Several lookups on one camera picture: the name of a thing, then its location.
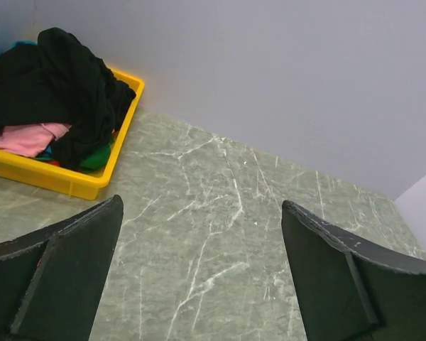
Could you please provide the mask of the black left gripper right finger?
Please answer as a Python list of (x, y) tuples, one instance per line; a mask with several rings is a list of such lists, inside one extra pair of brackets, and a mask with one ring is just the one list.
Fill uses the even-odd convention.
[(289, 200), (281, 227), (308, 340), (426, 340), (425, 260)]

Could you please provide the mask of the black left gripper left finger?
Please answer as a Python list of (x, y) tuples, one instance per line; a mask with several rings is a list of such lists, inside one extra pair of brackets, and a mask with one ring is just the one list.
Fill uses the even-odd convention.
[(0, 243), (0, 340), (88, 340), (121, 230), (119, 195)]

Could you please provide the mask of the black t shirt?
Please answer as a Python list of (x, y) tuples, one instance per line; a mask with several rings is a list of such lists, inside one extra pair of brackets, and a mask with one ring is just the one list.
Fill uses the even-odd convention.
[(49, 147), (63, 168), (76, 170), (120, 130), (136, 93), (71, 33), (49, 28), (36, 43), (32, 50), (0, 54), (0, 132), (5, 126), (69, 124)]

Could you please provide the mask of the yellow plastic tray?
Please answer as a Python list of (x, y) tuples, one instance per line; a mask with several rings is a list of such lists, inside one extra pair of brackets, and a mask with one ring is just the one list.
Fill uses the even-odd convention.
[(19, 183), (52, 190), (71, 197), (94, 200), (99, 191), (108, 186), (111, 180), (121, 147), (124, 144), (139, 99), (145, 88), (145, 82), (142, 79), (116, 68), (112, 68), (111, 71), (118, 80), (125, 82), (135, 91), (136, 98), (130, 104), (121, 129), (114, 134), (111, 155), (105, 167), (96, 172), (86, 174), (0, 151), (0, 178), (15, 180)]

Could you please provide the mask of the orange red t shirt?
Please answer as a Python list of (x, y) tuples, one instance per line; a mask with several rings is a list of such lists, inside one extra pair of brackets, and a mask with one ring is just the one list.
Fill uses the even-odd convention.
[(45, 161), (46, 163), (53, 165), (53, 166), (58, 166), (60, 167), (60, 163), (58, 161)]

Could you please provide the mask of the green t shirt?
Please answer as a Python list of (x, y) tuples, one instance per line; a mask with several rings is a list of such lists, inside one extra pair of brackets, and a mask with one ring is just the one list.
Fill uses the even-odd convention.
[[(115, 138), (114, 136), (112, 136), (109, 140), (108, 145), (98, 148), (95, 152), (90, 154), (88, 157), (83, 158), (80, 161), (79, 167), (76, 169), (76, 171), (79, 171), (81, 173), (93, 173), (104, 168), (111, 155), (111, 149), (112, 149), (112, 146), (114, 145), (114, 142), (115, 142)], [(34, 158), (34, 160), (44, 162), (44, 163), (45, 161), (56, 161), (53, 158), (53, 153), (49, 146), (46, 148), (46, 150), (39, 153)]]

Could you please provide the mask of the pink t shirt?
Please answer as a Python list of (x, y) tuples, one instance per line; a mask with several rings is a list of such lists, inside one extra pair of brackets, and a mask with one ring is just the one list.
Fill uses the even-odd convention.
[(45, 123), (5, 126), (0, 132), (0, 150), (33, 158), (46, 150), (49, 144), (63, 137), (69, 124)]

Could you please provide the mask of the teal blue t shirt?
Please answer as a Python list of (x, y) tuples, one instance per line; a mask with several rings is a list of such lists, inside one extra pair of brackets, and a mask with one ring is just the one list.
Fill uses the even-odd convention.
[(11, 45), (10, 50), (32, 50), (37, 46), (38, 44), (31, 40), (18, 40)]

